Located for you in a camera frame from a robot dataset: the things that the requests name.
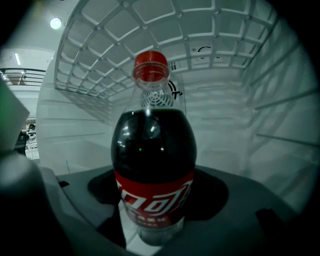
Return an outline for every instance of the red bottle cap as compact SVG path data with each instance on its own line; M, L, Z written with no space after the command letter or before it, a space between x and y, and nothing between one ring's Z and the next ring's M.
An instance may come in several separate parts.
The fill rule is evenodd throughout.
M133 78L145 82L156 82L162 78L168 78L169 69L166 57L154 50L140 53L134 61Z

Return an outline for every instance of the bottle label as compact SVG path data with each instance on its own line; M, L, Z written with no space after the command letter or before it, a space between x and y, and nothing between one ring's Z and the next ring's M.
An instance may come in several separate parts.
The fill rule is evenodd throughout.
M165 228L184 215L195 171L175 181L146 184L129 180L114 172L116 183L129 218L146 228Z

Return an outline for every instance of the white wire rack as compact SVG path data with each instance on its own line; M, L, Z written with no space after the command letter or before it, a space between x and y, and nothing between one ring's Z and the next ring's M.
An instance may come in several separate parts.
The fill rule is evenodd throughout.
M107 99L134 85L135 57L162 52L171 76L244 70L273 30L263 0L81 0L56 55L54 86Z

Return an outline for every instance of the coca-cola bottle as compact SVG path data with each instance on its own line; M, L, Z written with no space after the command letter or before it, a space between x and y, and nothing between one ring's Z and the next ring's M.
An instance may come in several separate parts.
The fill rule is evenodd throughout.
M197 157L189 122L168 85L168 63L145 51L134 62L132 97L116 124L111 159L126 212L140 238L159 246L184 224Z

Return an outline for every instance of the ceiling light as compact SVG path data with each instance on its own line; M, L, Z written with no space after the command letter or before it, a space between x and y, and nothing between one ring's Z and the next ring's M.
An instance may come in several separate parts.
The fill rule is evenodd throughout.
M18 53L15 53L14 56L15 56L15 59L16 59L16 63L18 63L18 65L21 65Z
M61 20L59 18L53 18L52 20L50 20L50 26L54 30L57 30L61 27Z

